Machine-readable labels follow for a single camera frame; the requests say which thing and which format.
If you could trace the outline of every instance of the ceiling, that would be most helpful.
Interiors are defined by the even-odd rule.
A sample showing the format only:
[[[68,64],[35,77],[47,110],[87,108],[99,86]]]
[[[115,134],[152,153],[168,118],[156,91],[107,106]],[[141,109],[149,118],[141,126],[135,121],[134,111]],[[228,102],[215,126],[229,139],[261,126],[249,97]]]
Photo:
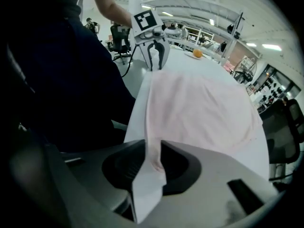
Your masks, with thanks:
[[[193,20],[192,24],[194,26],[196,24],[198,28],[202,27],[202,23],[207,23],[209,19],[214,19],[216,27],[226,28],[231,24],[229,18],[233,20],[234,16],[229,15],[226,19],[227,14],[224,10],[237,14],[243,11],[245,21],[240,40],[245,43],[255,43],[257,47],[254,49],[261,54],[262,59],[304,88],[304,67],[297,38],[292,26],[271,0],[196,0],[197,2],[194,0],[159,0],[154,4],[152,1],[144,1],[146,4],[160,6],[157,8],[160,14],[162,11],[173,14],[174,17],[168,18],[171,21],[177,18],[188,18],[187,23],[190,24]],[[185,1],[194,2],[189,7]],[[116,0],[116,2],[124,6],[128,4],[128,0]],[[206,2],[211,6],[218,5],[219,9],[215,11],[218,16],[210,13],[210,11],[214,11],[212,8],[206,8]],[[282,51],[265,49],[262,44],[279,45]]]

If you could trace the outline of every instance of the cable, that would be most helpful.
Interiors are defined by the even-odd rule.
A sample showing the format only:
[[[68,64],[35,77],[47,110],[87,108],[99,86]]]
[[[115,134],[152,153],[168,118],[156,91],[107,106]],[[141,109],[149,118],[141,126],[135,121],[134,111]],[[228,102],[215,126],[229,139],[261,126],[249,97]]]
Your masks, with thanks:
[[[134,50],[133,50],[133,53],[132,53],[131,58],[130,58],[130,61],[129,61],[128,69],[127,69],[127,71],[125,72],[125,74],[122,76],[122,78],[125,77],[125,76],[127,75],[127,73],[129,72],[129,69],[130,69],[130,66],[131,66],[131,61],[132,61],[132,58],[133,58],[133,55],[134,55],[134,52],[135,52],[136,48],[137,48],[137,45],[135,45],[135,48],[134,48]]]

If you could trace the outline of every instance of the office chair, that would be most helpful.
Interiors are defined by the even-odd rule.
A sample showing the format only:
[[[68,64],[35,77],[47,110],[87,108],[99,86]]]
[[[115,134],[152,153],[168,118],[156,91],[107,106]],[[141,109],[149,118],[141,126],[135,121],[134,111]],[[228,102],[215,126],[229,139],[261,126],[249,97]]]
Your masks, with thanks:
[[[128,36],[130,33],[130,29],[126,26],[121,25],[113,25],[111,26],[111,33],[113,36],[113,46],[111,47],[112,51],[116,51],[119,55],[115,56],[113,61],[121,58],[123,64],[124,57],[131,57],[131,55],[122,55],[123,53],[128,53],[130,51],[130,43],[128,41]]]
[[[263,129],[267,139],[269,163],[271,166],[270,181],[283,179],[285,165],[295,162],[300,155],[300,145],[304,136],[304,117],[296,100],[274,102],[260,114]],[[281,173],[276,178],[276,170],[281,167]]]

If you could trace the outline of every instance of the pink cloth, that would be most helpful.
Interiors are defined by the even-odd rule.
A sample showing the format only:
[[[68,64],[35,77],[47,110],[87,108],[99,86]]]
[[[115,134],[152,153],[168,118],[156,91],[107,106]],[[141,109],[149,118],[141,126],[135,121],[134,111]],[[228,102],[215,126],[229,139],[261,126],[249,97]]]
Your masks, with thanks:
[[[152,75],[145,122],[149,147],[168,140],[229,154],[261,125],[243,85],[169,71]]]

